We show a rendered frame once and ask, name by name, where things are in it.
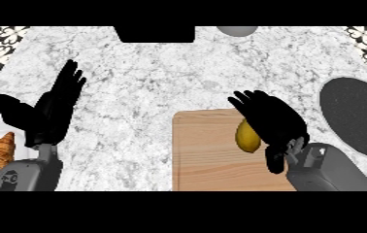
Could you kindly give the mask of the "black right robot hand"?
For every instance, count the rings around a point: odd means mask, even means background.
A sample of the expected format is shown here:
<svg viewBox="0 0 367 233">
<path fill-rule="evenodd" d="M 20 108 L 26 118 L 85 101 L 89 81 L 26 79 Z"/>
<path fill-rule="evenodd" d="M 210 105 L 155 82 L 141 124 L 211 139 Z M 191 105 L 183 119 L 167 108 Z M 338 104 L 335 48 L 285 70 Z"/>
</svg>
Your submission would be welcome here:
<svg viewBox="0 0 367 233">
<path fill-rule="evenodd" d="M 309 145 L 307 123 L 290 104 L 262 90 L 236 91 L 229 101 L 269 145 L 266 148 L 269 170 L 273 174 L 281 174 L 285 171 L 291 142 L 297 142 L 300 150 Z"/>
</svg>

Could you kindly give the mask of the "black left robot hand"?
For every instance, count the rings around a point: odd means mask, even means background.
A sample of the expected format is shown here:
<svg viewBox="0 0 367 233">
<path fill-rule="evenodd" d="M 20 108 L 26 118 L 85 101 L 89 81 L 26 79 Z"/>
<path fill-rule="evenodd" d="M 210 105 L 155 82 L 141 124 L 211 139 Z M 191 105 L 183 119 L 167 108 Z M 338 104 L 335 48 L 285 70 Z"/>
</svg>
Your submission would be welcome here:
<svg viewBox="0 0 367 233">
<path fill-rule="evenodd" d="M 68 60 L 52 89 L 43 93 L 35 106 L 11 95 L 0 94 L 0 117 L 4 122 L 26 131 L 26 146 L 57 146 L 66 139 L 74 106 L 86 83 L 79 63 Z"/>
</svg>

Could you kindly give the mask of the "yellow lemon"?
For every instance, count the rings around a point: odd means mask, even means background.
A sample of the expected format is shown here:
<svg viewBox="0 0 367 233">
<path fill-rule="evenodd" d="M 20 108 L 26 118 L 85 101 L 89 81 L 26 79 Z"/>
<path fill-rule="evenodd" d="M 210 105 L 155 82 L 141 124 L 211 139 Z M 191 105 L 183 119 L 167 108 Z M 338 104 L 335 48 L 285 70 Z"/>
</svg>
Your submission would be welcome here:
<svg viewBox="0 0 367 233">
<path fill-rule="evenodd" d="M 257 152 L 262 146 L 262 138 L 247 119 L 242 120 L 236 129 L 236 144 L 245 152 Z"/>
</svg>

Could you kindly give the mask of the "dark grey pan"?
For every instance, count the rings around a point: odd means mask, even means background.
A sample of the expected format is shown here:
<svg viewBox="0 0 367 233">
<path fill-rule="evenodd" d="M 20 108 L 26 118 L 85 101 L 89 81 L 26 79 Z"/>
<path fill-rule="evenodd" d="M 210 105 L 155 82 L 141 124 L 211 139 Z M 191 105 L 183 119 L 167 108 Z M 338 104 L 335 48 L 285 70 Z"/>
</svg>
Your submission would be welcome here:
<svg viewBox="0 0 367 233">
<path fill-rule="evenodd" d="M 367 82 L 335 78 L 320 91 L 323 117 L 341 140 L 367 155 Z"/>
</svg>

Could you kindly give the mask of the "wooden cutting board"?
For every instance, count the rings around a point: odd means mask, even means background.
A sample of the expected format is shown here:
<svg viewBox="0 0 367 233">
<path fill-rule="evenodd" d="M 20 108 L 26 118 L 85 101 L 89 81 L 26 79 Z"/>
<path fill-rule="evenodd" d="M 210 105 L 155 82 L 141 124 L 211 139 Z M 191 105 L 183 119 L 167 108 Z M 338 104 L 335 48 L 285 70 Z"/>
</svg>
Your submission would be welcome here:
<svg viewBox="0 0 367 233">
<path fill-rule="evenodd" d="M 294 191 L 287 174 L 266 165 L 266 144 L 256 153 L 236 145 L 236 109 L 178 112 L 173 118 L 173 189 Z"/>
</svg>

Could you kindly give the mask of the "white plate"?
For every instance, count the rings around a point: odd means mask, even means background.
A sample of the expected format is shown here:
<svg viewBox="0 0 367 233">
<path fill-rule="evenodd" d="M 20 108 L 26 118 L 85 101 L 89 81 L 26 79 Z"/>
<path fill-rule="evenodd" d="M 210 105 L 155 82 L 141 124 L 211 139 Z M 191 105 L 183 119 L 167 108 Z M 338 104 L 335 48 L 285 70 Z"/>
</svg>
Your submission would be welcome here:
<svg viewBox="0 0 367 233">
<path fill-rule="evenodd" d="M 38 158 L 39 157 L 38 151 L 26 146 L 27 143 L 26 131 L 8 125 L 4 121 L 0 121 L 0 138 L 10 132 L 15 133 L 15 144 L 17 144 L 15 160 Z"/>
</svg>

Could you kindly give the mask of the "golden croissant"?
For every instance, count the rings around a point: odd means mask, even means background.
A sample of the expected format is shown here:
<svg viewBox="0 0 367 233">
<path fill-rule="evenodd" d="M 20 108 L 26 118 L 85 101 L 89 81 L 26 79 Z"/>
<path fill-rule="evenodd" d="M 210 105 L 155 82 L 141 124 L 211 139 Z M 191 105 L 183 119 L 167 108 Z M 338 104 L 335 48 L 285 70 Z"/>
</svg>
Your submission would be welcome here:
<svg viewBox="0 0 367 233">
<path fill-rule="evenodd" d="M 15 133 L 10 132 L 0 138 L 0 169 L 15 160 Z"/>
</svg>

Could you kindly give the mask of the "grey round bowl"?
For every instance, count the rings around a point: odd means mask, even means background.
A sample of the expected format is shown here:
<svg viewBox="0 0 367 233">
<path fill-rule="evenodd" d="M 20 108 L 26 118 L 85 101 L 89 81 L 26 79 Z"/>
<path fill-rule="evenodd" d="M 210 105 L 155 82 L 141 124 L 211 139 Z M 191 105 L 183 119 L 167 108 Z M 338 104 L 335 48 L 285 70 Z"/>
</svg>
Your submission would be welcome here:
<svg viewBox="0 0 367 233">
<path fill-rule="evenodd" d="M 256 32 L 257 26 L 219 26 L 219 30 L 229 36 L 247 37 Z"/>
</svg>

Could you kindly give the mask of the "black rectangular appliance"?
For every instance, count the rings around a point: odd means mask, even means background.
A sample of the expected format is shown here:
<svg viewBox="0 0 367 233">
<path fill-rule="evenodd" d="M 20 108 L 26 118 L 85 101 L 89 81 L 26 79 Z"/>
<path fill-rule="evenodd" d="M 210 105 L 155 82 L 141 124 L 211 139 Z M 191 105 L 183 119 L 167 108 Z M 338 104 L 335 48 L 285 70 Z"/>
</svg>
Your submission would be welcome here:
<svg viewBox="0 0 367 233">
<path fill-rule="evenodd" d="M 192 43 L 194 26 L 117 26 L 117 34 L 124 43 Z"/>
</svg>

